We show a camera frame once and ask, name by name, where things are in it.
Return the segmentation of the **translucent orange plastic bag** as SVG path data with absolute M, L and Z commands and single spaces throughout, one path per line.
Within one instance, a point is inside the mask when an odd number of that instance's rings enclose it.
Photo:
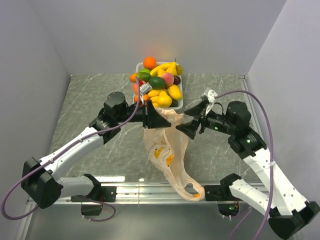
M 185 170 L 185 153 L 189 138 L 176 129 L 184 122 L 184 115 L 173 109 L 157 108 L 156 112 L 164 117 L 170 127 L 147 128 L 143 140 L 147 157 L 163 173 L 173 189 L 187 201 L 200 201 L 205 197 L 205 190 Z

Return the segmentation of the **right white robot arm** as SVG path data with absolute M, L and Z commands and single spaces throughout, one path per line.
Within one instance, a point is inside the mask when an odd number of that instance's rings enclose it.
M 220 181 L 221 196 L 226 200 L 238 198 L 267 215 L 273 232 L 288 240 L 315 218 L 320 206 L 299 193 L 273 160 L 262 137 L 250 127 L 251 113 L 244 102 L 230 102 L 222 114 L 207 111 L 207 107 L 208 103 L 203 100 L 186 110 L 184 113 L 192 116 L 192 121 L 180 124 L 176 129 L 190 139 L 205 129 L 227 134 L 230 148 L 255 172 L 269 195 L 232 173 Z

